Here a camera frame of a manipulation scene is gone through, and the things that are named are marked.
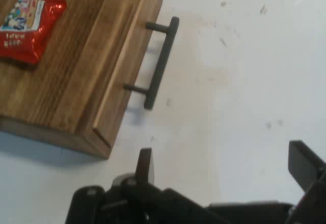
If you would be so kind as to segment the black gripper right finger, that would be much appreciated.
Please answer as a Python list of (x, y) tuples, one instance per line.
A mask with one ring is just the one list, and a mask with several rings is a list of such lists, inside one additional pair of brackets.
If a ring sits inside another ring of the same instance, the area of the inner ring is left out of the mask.
[(304, 195), (286, 223), (325, 223), (325, 162), (303, 141), (290, 141), (288, 170)]

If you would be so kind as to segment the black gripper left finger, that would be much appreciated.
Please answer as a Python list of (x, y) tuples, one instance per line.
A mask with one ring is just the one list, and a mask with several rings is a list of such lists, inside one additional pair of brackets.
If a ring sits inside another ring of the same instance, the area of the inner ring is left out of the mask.
[(161, 209), (164, 206), (162, 191), (154, 185), (154, 160), (151, 148), (140, 150), (136, 170), (117, 176), (112, 183), (112, 208), (129, 206), (143, 209)]

